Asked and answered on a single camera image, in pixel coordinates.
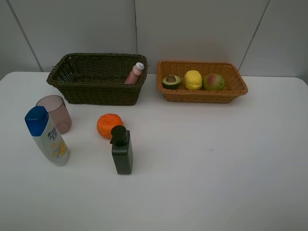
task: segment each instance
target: dark green wicker basket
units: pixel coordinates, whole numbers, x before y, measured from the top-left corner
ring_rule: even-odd
[[[133,66],[144,64],[136,84],[125,84]],[[147,75],[142,55],[113,53],[72,53],[64,56],[50,72],[47,82],[69,103],[134,105]]]

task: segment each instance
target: red-green apple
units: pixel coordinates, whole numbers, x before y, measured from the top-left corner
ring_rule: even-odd
[[[225,80],[219,74],[209,74],[204,77],[203,86],[205,90],[223,90]]]

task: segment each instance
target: black bottle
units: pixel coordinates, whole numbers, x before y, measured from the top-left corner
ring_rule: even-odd
[[[130,175],[133,166],[133,151],[130,142],[130,132],[124,126],[115,126],[111,130],[112,157],[117,173]]]

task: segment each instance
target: tangerine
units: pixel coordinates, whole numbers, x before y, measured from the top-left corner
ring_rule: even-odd
[[[104,114],[97,121],[98,133],[106,139],[111,139],[111,129],[117,125],[123,125],[121,118],[117,114]]]

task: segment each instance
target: transparent plastic cup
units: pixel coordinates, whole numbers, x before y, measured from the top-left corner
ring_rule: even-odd
[[[49,95],[37,102],[36,106],[44,106],[61,134],[66,133],[72,126],[64,100],[59,95]]]

